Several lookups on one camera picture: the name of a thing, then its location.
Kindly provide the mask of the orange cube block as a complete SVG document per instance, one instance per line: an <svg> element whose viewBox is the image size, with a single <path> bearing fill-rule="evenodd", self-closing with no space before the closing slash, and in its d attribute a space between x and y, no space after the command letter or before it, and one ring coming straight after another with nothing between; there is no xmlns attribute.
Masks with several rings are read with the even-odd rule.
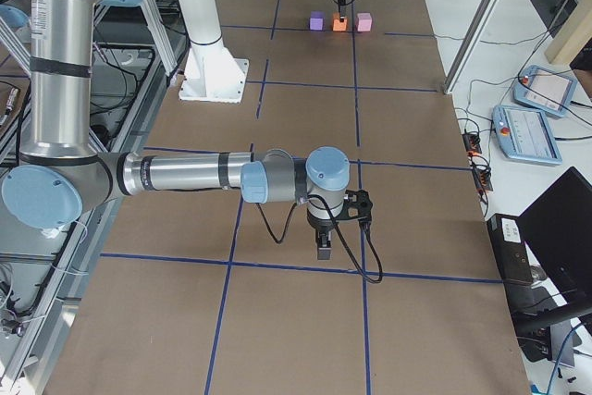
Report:
<svg viewBox="0 0 592 395"><path fill-rule="evenodd" d="M334 13L332 16L331 30L334 32L345 32L348 30L348 18L339 13Z"/></svg>

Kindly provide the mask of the pink cube block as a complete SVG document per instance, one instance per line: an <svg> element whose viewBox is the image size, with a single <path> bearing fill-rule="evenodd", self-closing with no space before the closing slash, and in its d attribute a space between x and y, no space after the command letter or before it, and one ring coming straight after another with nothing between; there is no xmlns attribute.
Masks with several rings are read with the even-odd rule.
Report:
<svg viewBox="0 0 592 395"><path fill-rule="evenodd" d="M356 31L369 32L372 30L373 17L368 12L360 12L356 14Z"/></svg>

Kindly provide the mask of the purple cube block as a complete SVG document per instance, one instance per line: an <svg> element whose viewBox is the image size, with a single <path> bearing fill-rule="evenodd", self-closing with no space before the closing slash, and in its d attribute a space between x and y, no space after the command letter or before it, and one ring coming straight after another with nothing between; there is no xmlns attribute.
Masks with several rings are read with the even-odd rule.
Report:
<svg viewBox="0 0 592 395"><path fill-rule="evenodd" d="M322 31L325 24L325 14L322 11L312 11L309 17L309 30Z"/></svg>

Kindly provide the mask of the black power strip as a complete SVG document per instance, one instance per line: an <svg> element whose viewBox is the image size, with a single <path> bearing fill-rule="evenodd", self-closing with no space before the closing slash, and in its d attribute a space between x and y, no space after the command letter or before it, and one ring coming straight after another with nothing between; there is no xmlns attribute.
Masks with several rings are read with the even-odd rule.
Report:
<svg viewBox="0 0 592 395"><path fill-rule="evenodd" d="M491 166L482 153L479 133L465 130L462 133L462 141L472 170L476 190L481 196L484 196L486 192L493 191L493 185L491 183Z"/></svg>

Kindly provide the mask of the black desktop box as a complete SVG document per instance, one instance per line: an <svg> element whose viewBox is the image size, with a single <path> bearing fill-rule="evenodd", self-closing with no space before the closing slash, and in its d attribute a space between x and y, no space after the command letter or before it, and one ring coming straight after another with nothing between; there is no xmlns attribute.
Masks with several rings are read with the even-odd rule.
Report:
<svg viewBox="0 0 592 395"><path fill-rule="evenodd" d="M515 216L494 214L487 230L501 279L505 283L533 284L525 243Z"/></svg>

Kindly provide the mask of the near blue teach pendant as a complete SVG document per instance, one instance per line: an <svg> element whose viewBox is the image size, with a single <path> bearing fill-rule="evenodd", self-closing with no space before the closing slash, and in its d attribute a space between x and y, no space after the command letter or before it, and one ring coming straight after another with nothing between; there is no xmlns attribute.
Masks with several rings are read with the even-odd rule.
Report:
<svg viewBox="0 0 592 395"><path fill-rule="evenodd" d="M541 165L558 166L562 157L541 110L513 105L496 105L492 121L501 151L507 158Z"/></svg>

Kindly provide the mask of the blue teach pendant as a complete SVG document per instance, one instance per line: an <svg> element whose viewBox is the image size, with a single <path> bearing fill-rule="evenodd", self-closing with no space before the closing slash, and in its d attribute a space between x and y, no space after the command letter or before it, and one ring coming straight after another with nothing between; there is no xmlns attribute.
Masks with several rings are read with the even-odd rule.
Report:
<svg viewBox="0 0 592 395"><path fill-rule="evenodd" d="M492 121L501 151L507 158L541 165L558 166L562 157L541 110L513 105L496 105Z"/></svg>
<svg viewBox="0 0 592 395"><path fill-rule="evenodd" d="M537 65L527 67L513 85L513 99L521 105L564 117L573 99L576 80Z"/></svg>

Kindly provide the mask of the far blue teach pendant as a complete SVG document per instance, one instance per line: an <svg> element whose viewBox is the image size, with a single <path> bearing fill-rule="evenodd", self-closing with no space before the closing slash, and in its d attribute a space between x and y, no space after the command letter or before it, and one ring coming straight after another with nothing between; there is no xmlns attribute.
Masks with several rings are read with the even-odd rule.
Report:
<svg viewBox="0 0 592 395"><path fill-rule="evenodd" d="M513 85L513 99L521 105L564 117L573 99L576 80L537 65L527 67Z"/></svg>

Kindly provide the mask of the black computer monitor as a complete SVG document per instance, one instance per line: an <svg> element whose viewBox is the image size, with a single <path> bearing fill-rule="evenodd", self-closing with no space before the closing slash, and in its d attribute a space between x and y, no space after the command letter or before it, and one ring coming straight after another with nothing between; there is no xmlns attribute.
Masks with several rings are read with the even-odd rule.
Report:
<svg viewBox="0 0 592 395"><path fill-rule="evenodd" d="M591 319L591 183L569 167L518 218L522 238L567 303L514 319L519 335Z"/></svg>

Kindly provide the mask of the aluminium frame post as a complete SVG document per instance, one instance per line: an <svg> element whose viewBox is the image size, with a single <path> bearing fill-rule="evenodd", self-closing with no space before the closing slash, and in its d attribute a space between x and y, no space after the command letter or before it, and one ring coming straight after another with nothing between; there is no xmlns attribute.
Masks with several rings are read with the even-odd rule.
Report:
<svg viewBox="0 0 592 395"><path fill-rule="evenodd" d="M479 43L499 0L481 0L472 22L465 34L461 47L455 56L449 73L442 85L445 94L451 94Z"/></svg>

